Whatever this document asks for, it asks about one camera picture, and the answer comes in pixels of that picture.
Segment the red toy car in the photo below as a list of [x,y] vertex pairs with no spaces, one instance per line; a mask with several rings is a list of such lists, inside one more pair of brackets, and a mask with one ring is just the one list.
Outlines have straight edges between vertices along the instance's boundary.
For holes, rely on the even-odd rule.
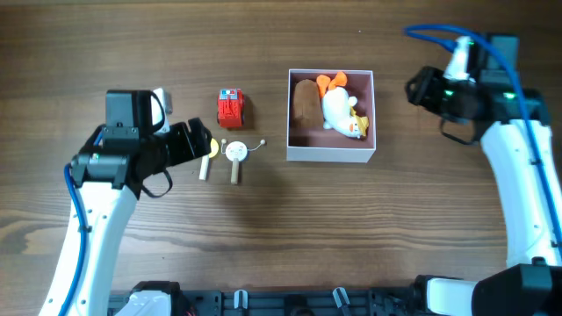
[[241,89],[221,89],[218,95],[217,122],[222,128],[240,128],[244,123],[245,97]]

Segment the white duck plush toy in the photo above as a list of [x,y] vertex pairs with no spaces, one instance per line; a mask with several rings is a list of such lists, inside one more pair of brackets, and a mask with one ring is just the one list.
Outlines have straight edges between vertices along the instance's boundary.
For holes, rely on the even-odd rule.
[[323,128],[334,129],[352,139],[366,138],[370,121],[367,117],[357,115],[355,107],[358,99],[351,96],[346,90],[348,83],[346,74],[339,71],[334,78],[318,75],[316,83],[324,118]]

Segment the brown plush toy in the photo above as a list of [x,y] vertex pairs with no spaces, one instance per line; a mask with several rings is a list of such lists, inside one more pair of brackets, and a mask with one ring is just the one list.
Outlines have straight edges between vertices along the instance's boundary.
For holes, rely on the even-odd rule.
[[298,82],[293,91],[292,125],[295,128],[320,128],[324,122],[321,100],[316,82]]

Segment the pink box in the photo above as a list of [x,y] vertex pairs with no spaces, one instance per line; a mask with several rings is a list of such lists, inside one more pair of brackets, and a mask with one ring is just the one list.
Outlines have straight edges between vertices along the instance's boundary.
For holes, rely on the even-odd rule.
[[293,125],[293,96],[302,80],[315,80],[318,75],[333,77],[333,69],[291,68],[288,70],[286,159],[293,162],[356,162],[366,163],[377,149],[377,125],[373,73],[370,70],[343,71],[348,78],[346,88],[358,99],[356,111],[369,119],[363,140],[352,139],[323,127],[301,128]]

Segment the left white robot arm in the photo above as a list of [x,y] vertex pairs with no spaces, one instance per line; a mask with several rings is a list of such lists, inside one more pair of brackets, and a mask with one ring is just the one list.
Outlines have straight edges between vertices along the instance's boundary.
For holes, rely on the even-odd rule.
[[119,245],[144,181],[211,152],[199,118],[171,124],[169,93],[108,90],[105,122],[64,167],[71,198],[68,229],[42,315],[105,315]]

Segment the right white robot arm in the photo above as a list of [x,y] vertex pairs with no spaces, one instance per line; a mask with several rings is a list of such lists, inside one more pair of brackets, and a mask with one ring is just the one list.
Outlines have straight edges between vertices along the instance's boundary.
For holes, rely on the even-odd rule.
[[507,235],[506,268],[470,282],[419,276],[414,311],[435,315],[558,315],[561,312],[561,187],[551,120],[541,94],[515,69],[514,35],[443,25],[445,69],[424,67],[406,85],[409,103],[443,123],[472,123],[494,173]]

